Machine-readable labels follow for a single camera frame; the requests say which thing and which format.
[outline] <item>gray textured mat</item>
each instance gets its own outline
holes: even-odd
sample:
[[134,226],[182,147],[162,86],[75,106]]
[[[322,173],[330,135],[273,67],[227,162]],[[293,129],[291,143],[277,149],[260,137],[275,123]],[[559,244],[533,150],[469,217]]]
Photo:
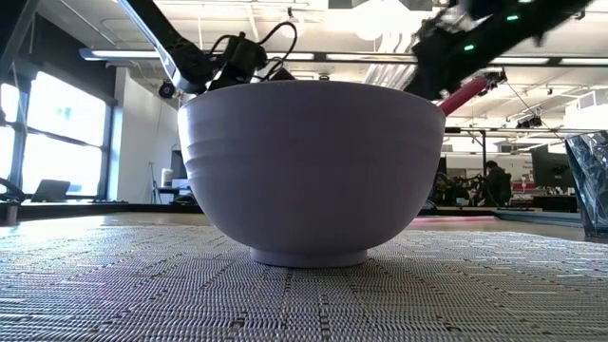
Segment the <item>gray textured mat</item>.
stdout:
[[0,341],[608,341],[608,246],[406,230],[272,268],[210,227],[0,230]]

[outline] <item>bowl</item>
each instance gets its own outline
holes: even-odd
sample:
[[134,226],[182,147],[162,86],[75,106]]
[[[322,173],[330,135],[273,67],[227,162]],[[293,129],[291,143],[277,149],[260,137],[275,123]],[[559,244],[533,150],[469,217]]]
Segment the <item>bowl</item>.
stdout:
[[394,238],[424,205],[445,115],[374,85],[283,81],[226,87],[179,112],[190,186],[253,260],[344,267]]

